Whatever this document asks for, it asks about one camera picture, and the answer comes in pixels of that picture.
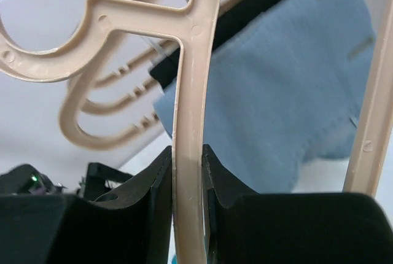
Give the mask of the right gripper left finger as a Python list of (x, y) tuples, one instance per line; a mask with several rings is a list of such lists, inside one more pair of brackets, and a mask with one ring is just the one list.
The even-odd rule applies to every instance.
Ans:
[(70, 194), (1, 197), (2, 263), (166, 263), (171, 149), (87, 201)]

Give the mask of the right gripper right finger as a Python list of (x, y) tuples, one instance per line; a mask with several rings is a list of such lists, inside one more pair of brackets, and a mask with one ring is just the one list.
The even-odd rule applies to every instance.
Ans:
[(209, 263), (391, 263), (392, 229), (360, 193), (259, 194), (202, 154)]

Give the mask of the beige plastic hanger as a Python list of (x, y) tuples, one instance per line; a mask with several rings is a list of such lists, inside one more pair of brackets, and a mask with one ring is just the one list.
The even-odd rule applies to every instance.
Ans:
[[(179, 263), (209, 263), (209, 214), (202, 154), (204, 114), (217, 17), (240, 0), (189, 0), (183, 8), (154, 0), (87, 0), (70, 40), (29, 52), (1, 31), (1, 71), (29, 82), (73, 79), (104, 63), (121, 33), (173, 40), (180, 46), (171, 149), (171, 230)], [(341, 193), (374, 199), (392, 129), (392, 6), (387, 7), (360, 110), (354, 149)]]

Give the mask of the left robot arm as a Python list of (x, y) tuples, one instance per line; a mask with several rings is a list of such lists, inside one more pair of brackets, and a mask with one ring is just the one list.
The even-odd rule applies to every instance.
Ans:
[[(92, 162), (79, 182), (76, 195), (94, 201), (114, 188), (111, 183), (122, 184), (132, 177), (132, 174)], [(1, 195), (52, 195), (63, 193), (65, 188), (62, 184), (54, 184), (30, 164), (18, 165), (1, 174)]]

